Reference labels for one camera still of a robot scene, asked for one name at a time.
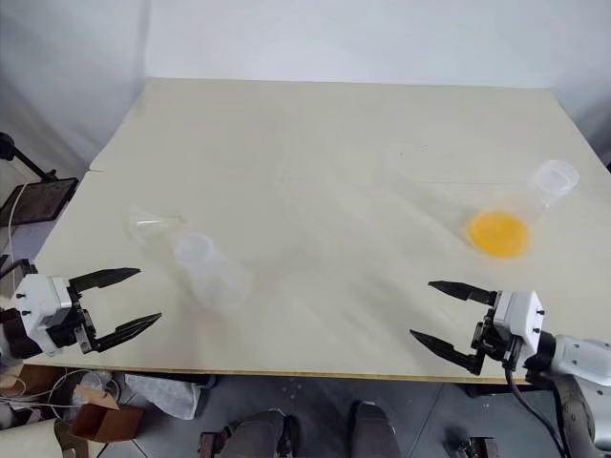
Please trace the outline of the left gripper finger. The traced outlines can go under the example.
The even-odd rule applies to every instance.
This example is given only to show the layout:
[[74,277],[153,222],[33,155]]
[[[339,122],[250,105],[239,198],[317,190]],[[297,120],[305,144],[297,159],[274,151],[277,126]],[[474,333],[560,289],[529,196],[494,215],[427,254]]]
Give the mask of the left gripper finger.
[[113,269],[102,269],[83,276],[69,280],[68,290],[71,295],[78,298],[86,290],[93,288],[105,288],[139,274],[141,270],[133,267],[121,267]]
[[161,313],[145,316],[118,326],[115,331],[102,338],[92,337],[89,340],[92,351],[101,353],[120,344],[124,344],[152,326],[161,318]]

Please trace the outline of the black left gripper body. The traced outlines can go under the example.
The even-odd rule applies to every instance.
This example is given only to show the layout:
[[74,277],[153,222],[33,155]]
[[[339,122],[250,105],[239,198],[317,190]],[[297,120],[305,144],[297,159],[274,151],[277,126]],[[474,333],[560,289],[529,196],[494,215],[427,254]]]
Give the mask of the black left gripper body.
[[47,332],[57,348],[76,344],[83,354],[99,349],[96,330],[89,311],[82,307],[82,293],[76,283],[67,287],[71,303],[61,307],[50,318]]

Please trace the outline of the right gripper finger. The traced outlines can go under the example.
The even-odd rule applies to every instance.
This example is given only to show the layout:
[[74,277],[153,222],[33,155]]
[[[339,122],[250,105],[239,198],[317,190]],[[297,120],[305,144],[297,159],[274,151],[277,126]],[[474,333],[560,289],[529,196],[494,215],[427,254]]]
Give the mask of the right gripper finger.
[[429,281],[428,286],[462,301],[473,301],[494,306],[498,293],[484,290],[464,282],[456,281]]
[[480,359],[475,355],[461,353],[454,346],[432,335],[411,329],[410,334],[436,356],[458,365],[474,375],[480,374]]

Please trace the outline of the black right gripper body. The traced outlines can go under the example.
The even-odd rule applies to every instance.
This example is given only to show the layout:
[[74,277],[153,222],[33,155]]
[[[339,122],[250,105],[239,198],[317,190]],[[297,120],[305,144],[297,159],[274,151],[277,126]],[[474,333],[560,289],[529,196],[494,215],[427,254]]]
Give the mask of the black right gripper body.
[[504,369],[515,371],[522,342],[511,331],[511,293],[476,290],[470,299],[489,306],[483,321],[475,327],[471,343],[475,353],[470,372],[479,376],[486,357],[501,362]]

